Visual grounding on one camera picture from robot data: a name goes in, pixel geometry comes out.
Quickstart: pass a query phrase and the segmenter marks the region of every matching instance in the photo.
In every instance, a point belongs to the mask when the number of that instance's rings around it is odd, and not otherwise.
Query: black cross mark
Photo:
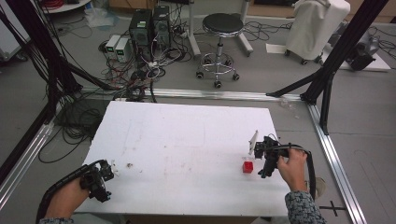
[[[335,207],[335,206],[334,206],[334,203],[333,203],[332,201],[330,201],[330,204],[332,205],[331,207],[329,207],[329,206],[320,206],[319,208],[320,208],[320,209],[330,209],[330,210],[333,210],[333,211],[334,211],[334,215],[335,215],[336,217],[338,217],[337,210],[347,210],[347,209],[344,208],[344,207]]]

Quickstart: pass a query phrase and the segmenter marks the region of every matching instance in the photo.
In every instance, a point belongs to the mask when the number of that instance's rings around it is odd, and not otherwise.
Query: white desk leg
[[[250,0],[243,0],[243,1],[244,1],[244,3],[242,5],[241,21],[245,24],[245,18],[248,14],[248,4],[249,4]],[[250,56],[250,53],[253,52],[253,48],[250,46],[250,43],[248,42],[247,38],[245,37],[244,34],[241,34],[238,37],[241,40],[243,46],[245,47],[247,56]]]
[[[190,40],[190,45],[192,48],[192,52],[194,54],[194,59],[197,59],[201,56],[201,51],[198,48],[197,41],[194,36],[194,0],[190,0],[189,2],[189,12],[190,12],[190,24],[189,30],[187,31],[187,36]]]

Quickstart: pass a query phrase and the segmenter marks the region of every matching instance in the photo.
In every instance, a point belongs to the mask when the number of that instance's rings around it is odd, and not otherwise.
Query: white cloth cover
[[[345,0],[298,1],[286,49],[305,60],[314,60],[349,10],[350,5]]]

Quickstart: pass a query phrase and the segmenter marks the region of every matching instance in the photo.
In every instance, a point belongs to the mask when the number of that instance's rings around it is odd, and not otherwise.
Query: gray sleeve
[[[39,224],[69,224],[74,223],[74,220],[71,218],[63,218],[63,217],[50,217],[50,218],[41,218]]]
[[[292,191],[285,196],[291,224],[326,223],[312,196],[305,191]]]

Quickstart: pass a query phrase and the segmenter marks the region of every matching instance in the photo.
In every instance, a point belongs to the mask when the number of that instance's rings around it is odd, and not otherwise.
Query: red block
[[[252,161],[244,161],[242,170],[244,171],[244,173],[250,174],[253,171],[253,162]]]

